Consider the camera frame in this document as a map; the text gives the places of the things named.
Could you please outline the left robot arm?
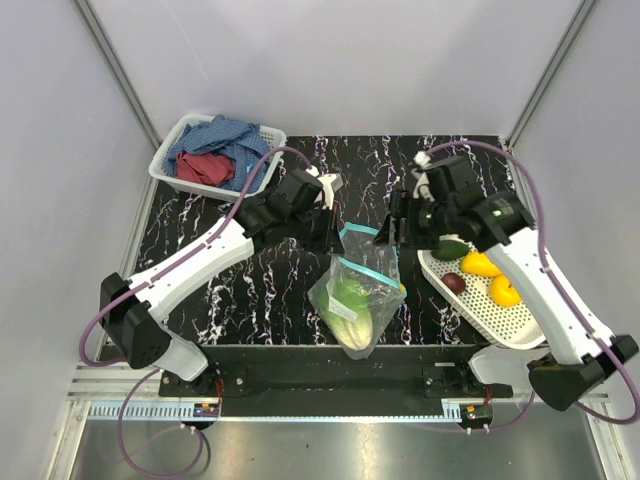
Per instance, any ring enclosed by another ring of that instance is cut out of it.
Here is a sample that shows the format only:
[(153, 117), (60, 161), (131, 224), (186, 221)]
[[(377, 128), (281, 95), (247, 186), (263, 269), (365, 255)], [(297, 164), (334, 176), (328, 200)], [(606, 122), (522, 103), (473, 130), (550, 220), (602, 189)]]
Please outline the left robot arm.
[(337, 173), (296, 169), (263, 192), (237, 200), (214, 226), (159, 264), (100, 286), (99, 323), (132, 369), (155, 367), (180, 378), (196, 396), (215, 386), (216, 372), (203, 350), (164, 325), (195, 290), (261, 250), (285, 239), (316, 254), (341, 255), (337, 230)]

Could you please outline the yellow fake lemon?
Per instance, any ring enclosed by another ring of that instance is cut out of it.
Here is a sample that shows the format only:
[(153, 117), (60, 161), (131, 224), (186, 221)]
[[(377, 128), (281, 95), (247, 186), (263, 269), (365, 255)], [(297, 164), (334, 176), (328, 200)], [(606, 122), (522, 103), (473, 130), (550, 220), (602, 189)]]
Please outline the yellow fake lemon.
[(503, 308), (511, 308), (521, 303), (518, 291), (505, 275), (495, 277), (489, 288), (494, 303)]
[(490, 261), (486, 254), (477, 251), (468, 253), (461, 260), (459, 268), (463, 273), (487, 278), (498, 277), (502, 274), (500, 269)]

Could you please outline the dark red fake fruit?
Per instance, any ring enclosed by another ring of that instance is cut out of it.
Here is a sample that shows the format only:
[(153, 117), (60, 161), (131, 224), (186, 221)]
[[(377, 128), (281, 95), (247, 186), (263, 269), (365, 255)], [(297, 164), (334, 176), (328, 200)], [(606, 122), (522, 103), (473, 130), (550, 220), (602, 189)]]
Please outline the dark red fake fruit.
[(466, 290), (464, 278), (454, 272), (444, 274), (441, 282), (455, 295), (460, 295)]

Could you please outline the clear zip top bag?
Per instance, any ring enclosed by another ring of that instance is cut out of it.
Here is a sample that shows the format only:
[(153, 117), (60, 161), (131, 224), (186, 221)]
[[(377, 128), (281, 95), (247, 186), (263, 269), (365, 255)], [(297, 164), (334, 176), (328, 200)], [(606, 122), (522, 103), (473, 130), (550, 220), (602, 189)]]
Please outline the clear zip top bag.
[(339, 232), (342, 255), (308, 291), (317, 315), (346, 355), (367, 358), (406, 298), (395, 247), (375, 243), (378, 231), (348, 222)]

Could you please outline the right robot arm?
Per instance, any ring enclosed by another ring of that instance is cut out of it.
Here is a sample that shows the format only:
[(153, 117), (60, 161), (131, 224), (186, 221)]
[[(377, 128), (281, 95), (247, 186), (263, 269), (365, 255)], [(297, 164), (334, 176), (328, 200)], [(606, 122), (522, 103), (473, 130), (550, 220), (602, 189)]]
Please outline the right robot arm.
[(639, 352), (629, 335), (616, 335), (586, 306), (566, 278), (553, 270), (534, 217), (516, 194), (486, 195), (462, 157), (423, 170), (414, 192), (395, 190), (376, 243), (433, 250), (446, 234), (472, 244), (512, 282), (541, 328), (547, 354), (526, 363), (532, 390), (565, 411), (612, 374), (628, 375)]

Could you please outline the dark green fake avocado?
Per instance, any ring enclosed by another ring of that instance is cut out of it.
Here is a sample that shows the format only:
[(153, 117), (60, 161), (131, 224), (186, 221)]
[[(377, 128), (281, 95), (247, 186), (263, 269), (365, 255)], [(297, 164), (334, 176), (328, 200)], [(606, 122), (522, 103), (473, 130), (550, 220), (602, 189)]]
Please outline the dark green fake avocado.
[(452, 262), (465, 257), (470, 252), (469, 246), (458, 240), (441, 240), (431, 256), (441, 262)]

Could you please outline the green fake lettuce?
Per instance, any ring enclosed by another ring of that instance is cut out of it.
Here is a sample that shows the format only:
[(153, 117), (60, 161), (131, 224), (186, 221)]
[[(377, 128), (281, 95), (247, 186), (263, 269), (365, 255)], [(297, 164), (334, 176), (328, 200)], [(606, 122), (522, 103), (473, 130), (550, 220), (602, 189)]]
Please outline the green fake lettuce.
[(347, 349), (363, 351), (373, 339), (369, 294), (353, 277), (320, 285), (315, 293), (316, 310), (336, 340)]

